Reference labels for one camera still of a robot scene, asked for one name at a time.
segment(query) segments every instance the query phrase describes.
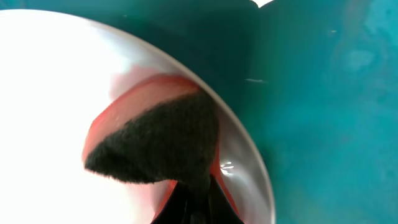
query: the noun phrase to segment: plate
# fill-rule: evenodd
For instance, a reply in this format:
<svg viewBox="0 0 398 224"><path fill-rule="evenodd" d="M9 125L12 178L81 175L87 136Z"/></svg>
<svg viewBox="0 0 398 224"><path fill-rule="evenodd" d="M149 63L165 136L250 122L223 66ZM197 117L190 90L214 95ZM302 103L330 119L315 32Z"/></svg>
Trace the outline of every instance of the plate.
<svg viewBox="0 0 398 224"><path fill-rule="evenodd" d="M271 183L248 132L180 62L131 34L67 14L1 11L0 29L0 220L149 223L167 183L126 185L93 175L80 154L92 120L113 100L170 72L194 80L218 104L221 171L241 219L275 223Z"/></svg>

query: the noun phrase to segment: blue-green table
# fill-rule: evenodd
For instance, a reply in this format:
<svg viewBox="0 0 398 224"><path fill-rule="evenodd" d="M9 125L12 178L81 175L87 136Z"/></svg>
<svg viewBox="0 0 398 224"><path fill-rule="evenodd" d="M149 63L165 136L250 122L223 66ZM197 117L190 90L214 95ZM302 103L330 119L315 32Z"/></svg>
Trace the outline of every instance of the blue-green table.
<svg viewBox="0 0 398 224"><path fill-rule="evenodd" d="M3 0L128 31L208 82L261 150L278 224L398 223L398 1Z"/></svg>

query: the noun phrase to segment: teal surface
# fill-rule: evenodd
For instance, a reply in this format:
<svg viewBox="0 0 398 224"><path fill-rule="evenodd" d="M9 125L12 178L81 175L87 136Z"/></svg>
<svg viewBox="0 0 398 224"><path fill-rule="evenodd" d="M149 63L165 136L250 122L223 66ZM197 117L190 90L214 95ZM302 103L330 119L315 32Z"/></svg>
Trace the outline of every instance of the teal surface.
<svg viewBox="0 0 398 224"><path fill-rule="evenodd" d="M398 1L30 0L160 47L247 127L278 224L398 223Z"/></svg>

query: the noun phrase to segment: white plate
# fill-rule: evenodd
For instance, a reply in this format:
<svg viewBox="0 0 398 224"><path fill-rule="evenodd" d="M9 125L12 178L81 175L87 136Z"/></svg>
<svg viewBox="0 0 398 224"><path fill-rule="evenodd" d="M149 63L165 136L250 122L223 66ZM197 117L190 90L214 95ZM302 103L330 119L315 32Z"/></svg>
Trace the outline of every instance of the white plate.
<svg viewBox="0 0 398 224"><path fill-rule="evenodd" d="M150 223L166 183L121 184L85 172L80 158L92 120L157 71L191 78L216 100L223 179L239 214L247 224L275 223L260 154L206 83L133 35L31 10L0 11L0 223Z"/></svg>

